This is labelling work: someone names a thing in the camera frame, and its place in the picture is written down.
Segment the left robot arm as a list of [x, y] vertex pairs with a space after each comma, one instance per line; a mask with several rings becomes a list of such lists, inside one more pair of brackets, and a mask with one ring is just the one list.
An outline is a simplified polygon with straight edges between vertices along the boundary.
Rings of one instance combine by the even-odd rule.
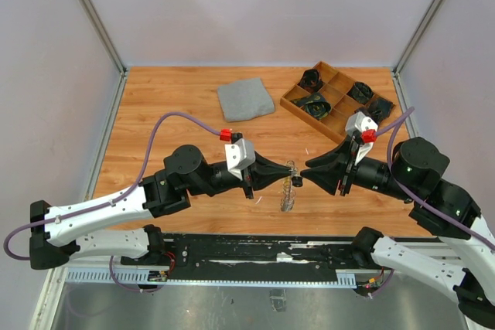
[[246, 198], [292, 174], [259, 155], [249, 141], [225, 146], [222, 162], [208, 163], [194, 145], [182, 145], [164, 159], [164, 168], [106, 197], [68, 206], [51, 206], [44, 200], [30, 206], [32, 226], [29, 262], [34, 270], [61, 267], [87, 256], [120, 255], [160, 263], [166, 246], [158, 230], [143, 227], [129, 236], [115, 236], [110, 226], [137, 219], [178, 213], [190, 207], [191, 196], [213, 197], [242, 189]]

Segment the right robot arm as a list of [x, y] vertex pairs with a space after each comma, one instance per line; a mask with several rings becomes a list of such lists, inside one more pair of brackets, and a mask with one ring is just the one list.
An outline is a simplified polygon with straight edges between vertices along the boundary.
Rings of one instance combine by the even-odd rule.
[[480, 207], [462, 187], [443, 179], [449, 158], [424, 138], [388, 146], [387, 161], [360, 153], [352, 137], [306, 162], [302, 177], [334, 196], [356, 185], [412, 204], [409, 216], [457, 254], [462, 266], [441, 263], [370, 227], [351, 243], [350, 258], [397, 270], [433, 287], [457, 304], [471, 321], [494, 327], [494, 235]]

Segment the black capped key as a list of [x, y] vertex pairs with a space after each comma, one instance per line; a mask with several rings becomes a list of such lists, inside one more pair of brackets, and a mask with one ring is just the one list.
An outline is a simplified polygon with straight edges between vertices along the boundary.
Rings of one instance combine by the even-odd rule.
[[303, 186], [303, 178], [299, 175], [292, 176], [291, 182], [293, 187], [300, 188]]

